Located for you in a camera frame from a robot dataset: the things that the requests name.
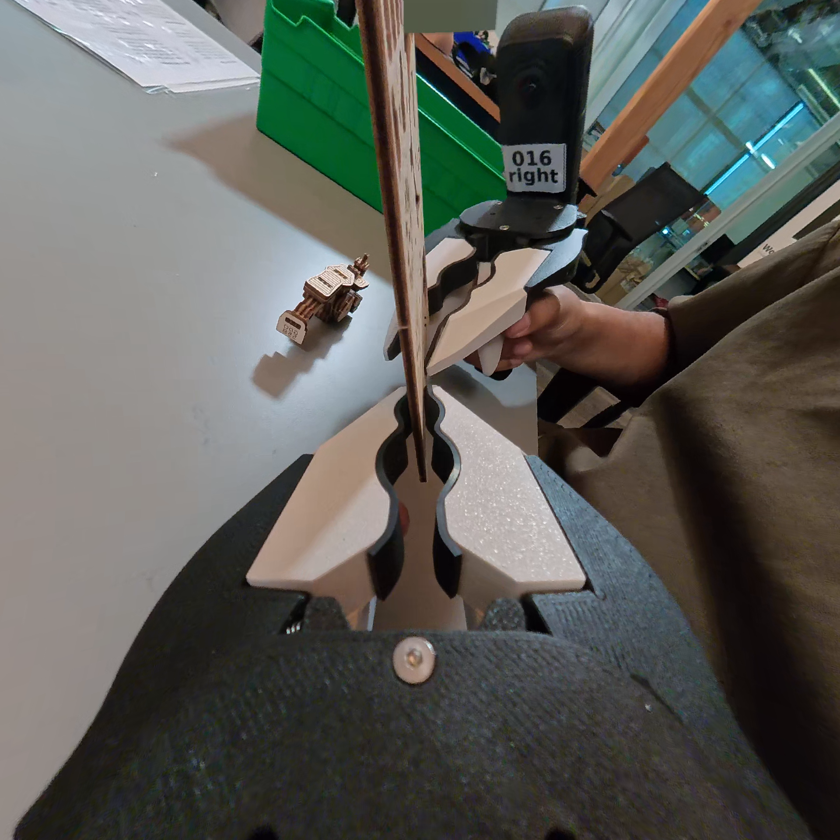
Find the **grey desk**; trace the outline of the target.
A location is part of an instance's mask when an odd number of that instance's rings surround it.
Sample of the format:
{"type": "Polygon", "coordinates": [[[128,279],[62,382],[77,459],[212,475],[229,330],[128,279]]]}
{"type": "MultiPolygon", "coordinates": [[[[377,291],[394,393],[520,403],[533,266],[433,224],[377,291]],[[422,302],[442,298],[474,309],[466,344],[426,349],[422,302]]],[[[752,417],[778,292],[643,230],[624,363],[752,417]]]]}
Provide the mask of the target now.
{"type": "Polygon", "coordinates": [[[403,384],[382,216],[256,129],[2,2],[2,838],[216,530],[403,384]],[[368,254],[359,307],[277,331],[368,254]]]}

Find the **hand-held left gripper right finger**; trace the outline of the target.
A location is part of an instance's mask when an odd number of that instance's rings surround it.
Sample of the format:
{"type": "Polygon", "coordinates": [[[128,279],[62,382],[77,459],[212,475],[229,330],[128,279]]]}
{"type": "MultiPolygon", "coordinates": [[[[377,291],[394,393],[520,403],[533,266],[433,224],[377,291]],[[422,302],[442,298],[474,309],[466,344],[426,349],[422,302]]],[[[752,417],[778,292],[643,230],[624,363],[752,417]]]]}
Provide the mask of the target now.
{"type": "Polygon", "coordinates": [[[443,388],[427,390],[434,572],[467,606],[579,592],[585,573],[525,453],[443,388]]]}

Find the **black office chair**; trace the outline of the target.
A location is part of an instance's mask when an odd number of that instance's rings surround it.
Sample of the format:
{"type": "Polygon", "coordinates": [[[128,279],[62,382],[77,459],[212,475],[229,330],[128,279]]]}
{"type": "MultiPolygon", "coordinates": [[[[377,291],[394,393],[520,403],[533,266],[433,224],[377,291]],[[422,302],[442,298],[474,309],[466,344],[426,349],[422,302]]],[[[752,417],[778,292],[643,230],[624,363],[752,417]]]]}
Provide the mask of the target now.
{"type": "Polygon", "coordinates": [[[669,163],[651,170],[587,224],[573,283],[595,293],[636,246],[706,200],[669,163]]]}

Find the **framed marker poster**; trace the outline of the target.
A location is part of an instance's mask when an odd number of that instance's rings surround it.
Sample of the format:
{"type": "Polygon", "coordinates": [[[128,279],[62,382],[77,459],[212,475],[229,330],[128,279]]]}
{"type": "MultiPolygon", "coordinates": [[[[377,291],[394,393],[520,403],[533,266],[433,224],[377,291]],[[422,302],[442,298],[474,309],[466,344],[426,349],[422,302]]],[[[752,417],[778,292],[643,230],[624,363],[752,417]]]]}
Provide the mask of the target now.
{"type": "Polygon", "coordinates": [[[791,246],[793,243],[798,242],[800,239],[827,224],[827,222],[832,221],[836,216],[837,214],[832,209],[825,209],[821,213],[812,213],[808,209],[802,210],[790,221],[783,224],[769,238],[764,240],[761,245],[741,259],[738,262],[738,267],[743,268],[749,266],[759,259],[771,256],[791,246]]]}

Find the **wooden model vehicle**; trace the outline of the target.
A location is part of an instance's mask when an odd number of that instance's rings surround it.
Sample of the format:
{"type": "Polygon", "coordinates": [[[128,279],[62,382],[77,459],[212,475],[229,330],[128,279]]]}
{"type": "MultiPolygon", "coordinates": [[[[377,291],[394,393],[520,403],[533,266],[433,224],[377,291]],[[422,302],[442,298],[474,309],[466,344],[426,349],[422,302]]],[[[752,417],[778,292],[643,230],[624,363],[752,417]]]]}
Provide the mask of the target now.
{"type": "Polygon", "coordinates": [[[306,280],[302,300],[292,310],[281,313],[276,330],[298,345],[306,338],[311,318],[338,323],[354,312],[362,301],[361,291],[369,283],[364,275],[370,257],[364,254],[346,266],[328,266],[306,280]]]}

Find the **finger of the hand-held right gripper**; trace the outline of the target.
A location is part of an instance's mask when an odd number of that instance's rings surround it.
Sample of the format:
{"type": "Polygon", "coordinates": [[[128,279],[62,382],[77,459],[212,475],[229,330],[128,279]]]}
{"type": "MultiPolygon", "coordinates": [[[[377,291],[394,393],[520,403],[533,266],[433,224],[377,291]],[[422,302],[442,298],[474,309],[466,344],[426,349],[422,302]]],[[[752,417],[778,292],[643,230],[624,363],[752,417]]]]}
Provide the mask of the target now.
{"type": "Polygon", "coordinates": [[[457,305],[446,304],[436,327],[426,369],[435,375],[450,365],[478,354],[479,368],[495,374],[501,358],[502,334],[526,310],[526,284],[550,251],[521,248],[500,254],[491,264],[479,264],[480,285],[471,283],[466,294],[456,295],[457,305]]]}
{"type": "Polygon", "coordinates": [[[438,328],[466,303],[478,278],[476,248],[464,238],[446,237],[426,255],[427,333],[429,356],[438,328]]]}

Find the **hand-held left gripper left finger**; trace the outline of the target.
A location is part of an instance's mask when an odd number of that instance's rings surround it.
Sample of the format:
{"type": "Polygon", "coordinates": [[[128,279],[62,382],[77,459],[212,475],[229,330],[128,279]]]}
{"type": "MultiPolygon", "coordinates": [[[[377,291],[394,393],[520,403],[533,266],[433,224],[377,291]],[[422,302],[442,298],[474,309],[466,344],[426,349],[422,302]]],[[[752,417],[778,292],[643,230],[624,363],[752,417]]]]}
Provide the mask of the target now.
{"type": "Polygon", "coordinates": [[[331,597],[352,629],[372,629],[403,571],[396,480],[408,464],[406,389],[322,444],[247,572],[254,587],[331,597]]]}

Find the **person's olive sweater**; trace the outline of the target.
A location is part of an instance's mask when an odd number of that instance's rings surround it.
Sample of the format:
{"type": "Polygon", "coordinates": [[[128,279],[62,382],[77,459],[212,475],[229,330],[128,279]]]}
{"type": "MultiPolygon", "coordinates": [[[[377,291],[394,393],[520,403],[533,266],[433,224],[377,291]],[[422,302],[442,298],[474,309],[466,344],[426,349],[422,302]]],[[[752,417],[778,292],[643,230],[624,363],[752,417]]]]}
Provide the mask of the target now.
{"type": "Polygon", "coordinates": [[[624,429],[544,424],[540,454],[677,600],[761,760],[838,838],[838,369],[705,358],[624,429]]]}

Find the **green storage bin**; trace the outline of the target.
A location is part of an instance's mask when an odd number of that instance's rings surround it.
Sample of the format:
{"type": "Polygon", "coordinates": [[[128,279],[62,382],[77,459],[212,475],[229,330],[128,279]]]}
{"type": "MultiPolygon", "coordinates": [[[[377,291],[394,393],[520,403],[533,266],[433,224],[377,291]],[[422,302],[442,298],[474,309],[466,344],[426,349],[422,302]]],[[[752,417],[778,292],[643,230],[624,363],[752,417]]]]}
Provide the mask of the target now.
{"type": "MultiPolygon", "coordinates": [[[[427,234],[506,195],[502,153],[468,115],[416,76],[427,234]]],[[[268,1],[257,129],[364,203],[382,210],[359,30],[333,2],[268,1]]]]}

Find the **person's right forearm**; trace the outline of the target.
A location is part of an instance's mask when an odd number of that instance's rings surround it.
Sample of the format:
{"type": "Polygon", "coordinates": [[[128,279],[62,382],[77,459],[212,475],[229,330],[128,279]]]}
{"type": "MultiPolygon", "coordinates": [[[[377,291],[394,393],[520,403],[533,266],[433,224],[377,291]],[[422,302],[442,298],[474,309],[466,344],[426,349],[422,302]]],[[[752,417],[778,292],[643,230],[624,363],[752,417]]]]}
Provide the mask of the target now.
{"type": "Polygon", "coordinates": [[[576,443],[583,483],[679,470],[838,485],[838,221],[664,311],[580,303],[563,368],[637,413],[602,453],[576,443]]]}

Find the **wooden workbench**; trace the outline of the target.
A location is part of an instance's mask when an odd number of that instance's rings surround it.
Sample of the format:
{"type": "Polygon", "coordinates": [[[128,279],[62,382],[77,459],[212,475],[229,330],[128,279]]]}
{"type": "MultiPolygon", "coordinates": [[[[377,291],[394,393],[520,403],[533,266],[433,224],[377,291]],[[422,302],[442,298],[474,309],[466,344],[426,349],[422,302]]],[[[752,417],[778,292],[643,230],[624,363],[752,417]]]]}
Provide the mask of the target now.
{"type": "Polygon", "coordinates": [[[498,105],[438,47],[435,39],[425,34],[416,34],[414,39],[421,76],[475,124],[495,135],[500,119],[498,105]]]}

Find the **printed paper sheet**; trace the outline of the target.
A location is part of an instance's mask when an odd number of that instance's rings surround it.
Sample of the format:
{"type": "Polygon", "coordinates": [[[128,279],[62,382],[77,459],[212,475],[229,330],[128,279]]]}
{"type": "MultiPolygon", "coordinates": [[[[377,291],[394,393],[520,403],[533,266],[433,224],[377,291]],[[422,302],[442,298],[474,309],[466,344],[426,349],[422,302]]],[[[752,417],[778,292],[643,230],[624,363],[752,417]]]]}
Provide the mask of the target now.
{"type": "Polygon", "coordinates": [[[248,87],[260,73],[161,1],[18,1],[147,91],[248,87]]]}

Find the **person's right hand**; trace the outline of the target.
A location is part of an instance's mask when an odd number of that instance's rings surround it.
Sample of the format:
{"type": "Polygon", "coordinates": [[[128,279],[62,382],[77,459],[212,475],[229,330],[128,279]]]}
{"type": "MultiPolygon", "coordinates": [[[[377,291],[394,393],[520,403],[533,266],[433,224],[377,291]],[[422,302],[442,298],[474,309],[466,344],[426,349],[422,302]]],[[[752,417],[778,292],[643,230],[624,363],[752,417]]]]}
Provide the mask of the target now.
{"type": "Polygon", "coordinates": [[[522,317],[501,336],[500,360],[493,375],[539,360],[552,361],[578,332],[588,303],[566,286],[552,287],[531,298],[522,317]]]}

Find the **wooden beam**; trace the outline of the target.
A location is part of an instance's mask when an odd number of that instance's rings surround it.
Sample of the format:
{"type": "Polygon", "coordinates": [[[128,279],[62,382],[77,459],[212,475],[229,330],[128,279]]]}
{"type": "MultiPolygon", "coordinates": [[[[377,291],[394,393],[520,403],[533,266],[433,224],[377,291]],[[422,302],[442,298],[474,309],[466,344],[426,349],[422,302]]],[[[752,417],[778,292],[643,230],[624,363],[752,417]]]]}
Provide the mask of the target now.
{"type": "Polygon", "coordinates": [[[699,75],[760,5],[759,1],[709,1],[651,76],[594,144],[581,164],[583,181],[597,192],[647,131],[699,75]]]}

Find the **laser-cut wooden gear sheet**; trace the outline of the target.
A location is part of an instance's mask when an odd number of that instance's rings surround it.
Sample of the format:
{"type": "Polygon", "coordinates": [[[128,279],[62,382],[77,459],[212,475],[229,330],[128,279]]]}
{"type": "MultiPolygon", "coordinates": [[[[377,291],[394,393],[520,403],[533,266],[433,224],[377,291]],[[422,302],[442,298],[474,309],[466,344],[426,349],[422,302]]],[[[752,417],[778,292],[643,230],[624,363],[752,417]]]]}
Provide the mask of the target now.
{"type": "Polygon", "coordinates": [[[427,291],[414,36],[403,1],[358,1],[375,154],[419,479],[427,480],[427,291]]]}

